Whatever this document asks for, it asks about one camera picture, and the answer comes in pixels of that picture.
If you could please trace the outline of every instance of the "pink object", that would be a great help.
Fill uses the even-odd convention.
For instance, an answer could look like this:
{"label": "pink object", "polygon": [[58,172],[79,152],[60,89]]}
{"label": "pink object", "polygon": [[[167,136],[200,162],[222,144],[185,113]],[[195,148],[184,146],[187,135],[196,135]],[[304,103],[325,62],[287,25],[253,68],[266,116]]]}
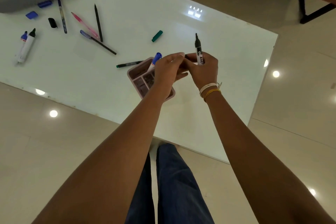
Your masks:
{"label": "pink object", "polygon": [[74,18],[76,20],[78,20],[81,24],[83,24],[94,35],[95,38],[97,38],[98,40],[100,40],[99,35],[97,34],[97,32],[93,28],[90,28],[88,25],[86,25],[84,23],[84,21],[82,21],[82,19],[79,18],[76,14],[74,14],[73,12],[71,12],[71,13],[72,13],[72,15],[74,16]]}
{"label": "pink object", "polygon": [[[154,57],[150,57],[127,71],[128,78],[132,82],[141,99],[145,97],[154,83],[155,70],[150,70],[149,72],[147,71],[153,59]],[[170,94],[165,101],[173,98],[174,96],[175,90],[172,87]]]}

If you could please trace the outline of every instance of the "floor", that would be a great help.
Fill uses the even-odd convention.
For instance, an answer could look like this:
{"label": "floor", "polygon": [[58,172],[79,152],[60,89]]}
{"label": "floor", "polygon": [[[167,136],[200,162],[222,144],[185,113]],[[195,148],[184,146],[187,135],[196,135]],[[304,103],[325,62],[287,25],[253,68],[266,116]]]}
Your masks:
{"label": "floor", "polygon": [[[279,34],[249,128],[336,219],[336,10],[300,25],[297,0],[194,1]],[[310,13],[325,2],[306,5]],[[118,126],[4,84],[0,110],[0,219],[7,224],[30,223]],[[230,165],[179,152],[216,223],[257,223]]]}

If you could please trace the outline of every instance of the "blue pants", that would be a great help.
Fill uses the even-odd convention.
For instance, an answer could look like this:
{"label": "blue pants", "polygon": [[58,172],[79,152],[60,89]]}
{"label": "blue pants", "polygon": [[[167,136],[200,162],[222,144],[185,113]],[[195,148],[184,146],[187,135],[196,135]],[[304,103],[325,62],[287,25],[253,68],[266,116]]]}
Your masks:
{"label": "blue pants", "polygon": [[[157,149],[158,224],[214,224],[190,168],[172,144]],[[155,224],[149,154],[125,224]]]}

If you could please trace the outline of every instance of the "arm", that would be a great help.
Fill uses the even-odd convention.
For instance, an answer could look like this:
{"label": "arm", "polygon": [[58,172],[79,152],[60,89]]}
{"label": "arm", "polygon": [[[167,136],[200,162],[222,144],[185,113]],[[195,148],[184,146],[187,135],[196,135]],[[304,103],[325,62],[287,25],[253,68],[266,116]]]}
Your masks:
{"label": "arm", "polygon": [[180,73],[184,53],[159,60],[155,83],[126,120],[72,173],[33,224],[124,224],[161,106]]}
{"label": "arm", "polygon": [[[195,60],[195,54],[188,54]],[[217,82],[218,61],[186,61],[196,86]],[[213,88],[208,88],[204,95]],[[305,185],[268,150],[236,115],[219,91],[206,98],[232,169],[259,223],[333,223]]]}

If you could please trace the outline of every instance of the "pink organizer tray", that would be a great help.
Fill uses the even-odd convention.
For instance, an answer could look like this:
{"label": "pink organizer tray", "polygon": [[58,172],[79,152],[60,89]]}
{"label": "pink organizer tray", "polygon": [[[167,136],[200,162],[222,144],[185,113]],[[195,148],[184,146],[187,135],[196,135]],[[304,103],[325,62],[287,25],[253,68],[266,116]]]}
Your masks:
{"label": "pink organizer tray", "polygon": [[[150,57],[127,71],[128,78],[131,80],[134,88],[137,90],[141,99],[145,97],[149,89],[154,84],[154,77],[155,77],[154,69],[147,72],[150,64],[152,63],[153,58],[154,57]],[[174,96],[175,96],[175,90],[172,87],[168,98],[166,98],[166,101],[168,99],[173,98]]]}

